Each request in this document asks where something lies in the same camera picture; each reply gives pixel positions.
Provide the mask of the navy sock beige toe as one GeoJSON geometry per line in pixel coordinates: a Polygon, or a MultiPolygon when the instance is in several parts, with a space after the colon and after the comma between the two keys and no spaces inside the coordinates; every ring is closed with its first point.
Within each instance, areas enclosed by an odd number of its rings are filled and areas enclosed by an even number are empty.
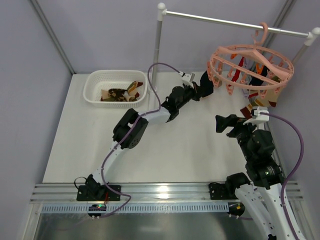
{"type": "Polygon", "coordinates": [[[209,79],[207,71],[205,71],[200,78],[197,92],[200,98],[206,98],[214,93],[214,84],[209,79]]]}

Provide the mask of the pink round clip hanger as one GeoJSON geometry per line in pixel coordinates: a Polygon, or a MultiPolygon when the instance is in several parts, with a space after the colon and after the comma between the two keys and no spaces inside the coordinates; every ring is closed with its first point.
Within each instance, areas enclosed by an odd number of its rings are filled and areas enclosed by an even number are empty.
{"type": "Polygon", "coordinates": [[[263,34],[258,38],[259,31],[252,35],[252,44],[234,44],[219,46],[207,62],[207,73],[213,86],[225,85],[229,95],[234,88],[242,90],[266,91],[284,88],[294,74],[293,63],[281,53],[263,47],[268,35],[268,25],[261,22],[263,34]],[[239,67],[242,57],[246,59],[246,67],[239,67]],[[232,82],[236,72],[239,78],[232,82]]]}

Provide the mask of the beige striped ribbed sock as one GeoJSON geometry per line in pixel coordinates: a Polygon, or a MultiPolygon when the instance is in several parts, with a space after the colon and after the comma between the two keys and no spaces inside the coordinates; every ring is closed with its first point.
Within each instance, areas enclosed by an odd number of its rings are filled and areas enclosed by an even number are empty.
{"type": "Polygon", "coordinates": [[[250,119],[253,107],[276,107],[281,91],[281,87],[266,91],[247,90],[244,96],[249,100],[249,103],[240,112],[246,119],[250,119]]]}

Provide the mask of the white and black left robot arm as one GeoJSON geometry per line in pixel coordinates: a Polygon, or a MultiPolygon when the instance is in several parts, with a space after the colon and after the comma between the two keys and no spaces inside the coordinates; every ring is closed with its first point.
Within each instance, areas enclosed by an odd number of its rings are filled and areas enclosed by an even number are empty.
{"type": "Polygon", "coordinates": [[[164,124],[173,121],[180,109],[189,101],[199,101],[204,90],[192,82],[191,85],[176,86],[159,108],[146,112],[138,112],[133,108],[126,111],[113,129],[112,144],[101,166],[90,174],[80,193],[89,198],[101,201],[106,195],[107,172],[127,150],[133,149],[140,142],[149,125],[164,124]]]}

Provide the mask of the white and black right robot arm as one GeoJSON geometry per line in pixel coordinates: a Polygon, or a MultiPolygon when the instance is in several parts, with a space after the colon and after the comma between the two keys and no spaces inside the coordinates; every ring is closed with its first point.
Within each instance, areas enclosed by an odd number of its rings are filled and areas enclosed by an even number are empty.
{"type": "Polygon", "coordinates": [[[216,132],[231,127],[227,136],[237,140],[246,160],[246,173],[226,178],[227,192],[242,202],[265,240],[304,240],[287,197],[291,175],[284,176],[272,157],[275,145],[271,132],[257,128],[272,114],[259,109],[252,113],[250,119],[235,114],[215,117],[216,132]]]}

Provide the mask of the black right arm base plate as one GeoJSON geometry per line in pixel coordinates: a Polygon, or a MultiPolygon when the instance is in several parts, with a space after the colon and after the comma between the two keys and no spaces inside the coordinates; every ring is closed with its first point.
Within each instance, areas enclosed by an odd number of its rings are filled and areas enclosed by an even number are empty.
{"type": "Polygon", "coordinates": [[[238,200],[234,193],[230,193],[225,183],[211,182],[208,185],[211,200],[238,200]]]}

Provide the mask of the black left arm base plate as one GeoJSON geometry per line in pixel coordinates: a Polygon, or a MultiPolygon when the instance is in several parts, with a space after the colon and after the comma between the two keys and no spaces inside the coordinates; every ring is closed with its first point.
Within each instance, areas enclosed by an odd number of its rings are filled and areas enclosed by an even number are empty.
{"type": "Polygon", "coordinates": [[[90,190],[86,185],[78,187],[76,200],[79,202],[92,201],[120,201],[120,195],[108,189],[105,185],[100,185],[96,191],[90,190]]]}

